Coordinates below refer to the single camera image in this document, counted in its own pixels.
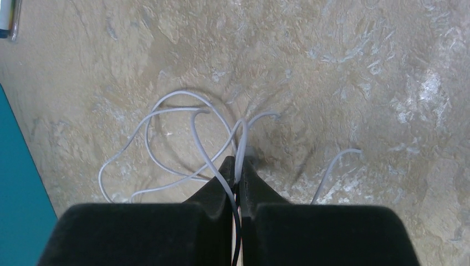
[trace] white cable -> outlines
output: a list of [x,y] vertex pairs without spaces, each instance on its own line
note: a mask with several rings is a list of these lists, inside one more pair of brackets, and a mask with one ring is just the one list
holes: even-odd
[[313,200],[311,201],[310,204],[315,204],[315,202],[317,201],[318,197],[320,196],[320,192],[322,191],[323,189],[323,186],[325,186],[325,181],[326,181],[326,178],[330,175],[332,169],[333,169],[333,166],[335,166],[335,163],[336,161],[343,155],[343,154],[346,154],[348,152],[354,152],[356,154],[361,154],[362,151],[361,150],[358,150],[358,149],[346,149],[340,153],[338,153],[334,158],[333,160],[331,161],[330,165],[328,166],[328,168],[326,169],[326,172],[325,172],[325,175],[323,176],[323,178],[321,179],[320,181],[320,185],[318,186],[318,188],[316,189],[316,192],[315,192],[315,196],[313,196]]

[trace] marbled surface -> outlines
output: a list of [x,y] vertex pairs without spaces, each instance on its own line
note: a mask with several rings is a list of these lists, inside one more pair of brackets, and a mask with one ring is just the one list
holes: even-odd
[[[388,206],[422,265],[467,266],[469,42],[465,0],[23,0],[17,43],[0,42],[0,82],[59,215],[104,201],[103,162],[160,97],[190,88],[230,123],[281,113],[250,144],[260,175],[292,202],[310,202],[336,153],[362,149],[342,158],[320,202]],[[151,130],[156,156],[188,173],[202,163],[189,117],[163,115]],[[216,152],[221,123],[197,125]],[[178,179],[143,139],[106,169],[116,201]],[[141,200],[182,201],[200,185]]]

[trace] blue surface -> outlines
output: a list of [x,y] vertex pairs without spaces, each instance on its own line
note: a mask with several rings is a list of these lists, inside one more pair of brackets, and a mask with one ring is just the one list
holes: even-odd
[[56,221],[0,85],[0,265],[36,265]]

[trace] textured floor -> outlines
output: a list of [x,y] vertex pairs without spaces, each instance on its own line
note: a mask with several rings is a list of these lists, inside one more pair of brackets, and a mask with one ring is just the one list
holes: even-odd
[[[389,206],[422,265],[467,266],[469,45],[464,0],[24,1],[18,43],[0,42],[0,82],[59,215],[103,201],[101,164],[156,100],[189,87],[229,122],[282,114],[256,125],[250,144],[262,177],[292,202],[311,200],[341,149],[362,149],[341,160],[320,202]],[[222,125],[197,122],[214,153]],[[201,164],[188,114],[164,115],[151,132],[169,166]],[[140,135],[105,184],[126,201],[176,178],[151,164]],[[199,186],[141,200],[182,201]]]

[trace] gray cable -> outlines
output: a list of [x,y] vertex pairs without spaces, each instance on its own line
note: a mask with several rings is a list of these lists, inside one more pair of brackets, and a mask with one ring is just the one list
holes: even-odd
[[[208,107],[210,107],[212,109],[212,111],[217,115],[217,117],[219,117],[219,119],[221,120],[221,122],[223,123],[224,127],[226,128],[227,132],[230,134],[230,126],[228,125],[227,121],[225,120],[225,118],[220,114],[220,112],[206,99],[204,99],[203,97],[195,94],[195,93],[192,93],[190,91],[184,91],[184,90],[177,90],[177,91],[174,91],[172,93],[169,93],[165,96],[163,96],[156,104],[155,106],[152,108],[151,112],[154,112],[166,99],[172,97],[172,96],[175,96],[175,95],[181,95],[181,94],[185,94],[185,95],[189,95],[189,96],[192,96],[198,100],[200,100],[201,102],[205,103]],[[172,173],[174,175],[178,175],[178,176],[186,176],[186,174],[184,173],[180,173],[180,172],[177,172],[173,169],[170,169],[168,167],[166,167],[165,165],[163,165],[159,160],[157,160],[157,158],[155,157],[154,153],[152,152],[152,150],[150,149],[150,144],[149,144],[149,127],[150,127],[150,122],[151,122],[151,119],[148,120],[147,122],[147,125],[145,126],[145,148],[147,149],[147,152],[149,153],[150,155],[150,158],[152,158],[152,160],[154,161],[154,163],[156,163],[158,166],[160,166],[162,169],[166,170],[167,172],[169,173]],[[235,141],[232,140],[232,147],[233,147],[233,152],[234,154],[237,152],[237,146],[235,144]],[[223,150],[219,150],[219,152],[214,156],[214,158],[212,158],[212,161],[215,160],[215,158],[217,158],[218,156],[220,156],[220,154],[223,153]],[[198,173],[202,172],[206,167],[203,166],[201,167],[199,170],[198,170]]]
[[[232,142],[233,140],[233,137],[235,136],[235,133],[237,132],[239,126],[241,124],[241,121],[238,120],[237,123],[235,124],[235,126],[233,127],[232,129],[232,132],[230,133],[230,136],[228,137],[227,141],[225,142],[225,144],[222,146],[221,148],[221,151],[225,151],[228,147],[228,145],[230,145],[230,142]],[[211,160],[211,162],[214,162],[215,159],[217,159],[219,157],[219,154],[221,154],[221,152],[217,153],[214,158]],[[168,185],[164,185],[164,186],[160,186],[160,187],[155,187],[155,188],[149,188],[149,189],[146,189],[146,190],[140,190],[140,191],[136,191],[134,194],[132,194],[131,198],[130,198],[130,202],[132,202],[132,199],[139,195],[139,194],[143,194],[143,193],[147,193],[147,192],[155,192],[155,191],[159,191],[159,190],[164,190],[166,188],[170,188],[170,187],[173,187],[173,186],[176,186],[180,183],[183,183],[185,181],[187,181],[188,179],[190,178],[193,178],[195,177],[197,174],[200,173],[200,170],[202,169],[205,169],[206,167],[208,167],[207,164],[204,164],[203,167],[201,167],[198,171],[194,172],[193,174],[189,175],[189,176],[186,176],[178,181],[175,181],[173,183],[170,183]]]
[[255,117],[253,117],[249,122],[248,122],[248,129],[251,129],[251,127],[254,125],[254,123],[256,121],[258,121],[258,119],[260,118],[263,118],[265,116],[275,116],[276,118],[279,118],[280,115],[277,113],[277,112],[272,112],[272,111],[269,111],[269,112],[262,112],[261,114],[259,115],[256,115]]
[[135,138],[135,135],[137,135],[137,133],[139,132],[139,129],[140,127],[149,119],[151,119],[153,116],[155,115],[160,115],[160,114],[163,114],[163,113],[166,113],[166,112],[174,112],[174,111],[197,111],[197,110],[200,110],[200,108],[193,108],[193,107],[179,107],[179,108],[169,108],[169,109],[164,109],[164,110],[160,110],[160,111],[155,111],[155,112],[152,112],[150,114],[148,114],[144,119],[142,119],[142,121],[140,121],[140,123],[137,125],[136,129],[134,130],[134,133],[131,134],[131,136],[129,137],[129,139],[127,140],[126,144],[124,144],[124,146],[121,148],[121,150],[119,150],[113,157],[109,158],[104,164],[103,166],[101,167],[100,171],[98,172],[98,184],[100,186],[100,190],[101,190],[101,193],[103,194],[104,198],[112,203],[113,201],[111,200],[111,198],[108,196],[108,194],[106,193],[105,189],[104,189],[104,186],[103,186],[103,170],[104,168],[111,162],[113,162],[114,160],[116,160],[119,156],[121,156],[121,154],[127,149],[127,147],[129,147],[129,145],[131,144],[132,140]]
[[325,172],[325,175],[323,176],[323,178],[321,179],[321,182],[320,182],[320,185],[318,186],[316,192],[315,192],[315,196],[313,196],[313,200],[311,201],[310,204],[315,204],[315,202],[317,201],[318,197],[320,196],[320,192],[322,191],[323,189],[323,186],[325,186],[325,181],[326,181],[326,178],[330,175],[332,169],[333,169],[333,166],[335,166],[335,163],[336,161],[343,155],[343,154],[346,154],[348,152],[354,152],[356,154],[361,154],[362,151],[361,150],[358,150],[358,149],[346,149],[340,153],[338,153],[334,158],[333,160],[331,161],[330,165],[328,166],[328,168],[326,169],[326,172]]
[[245,150],[247,149],[248,142],[248,124],[244,118],[240,120],[242,121],[243,132],[238,145],[237,154],[235,155],[235,184],[238,184],[242,178],[243,160],[245,159]]

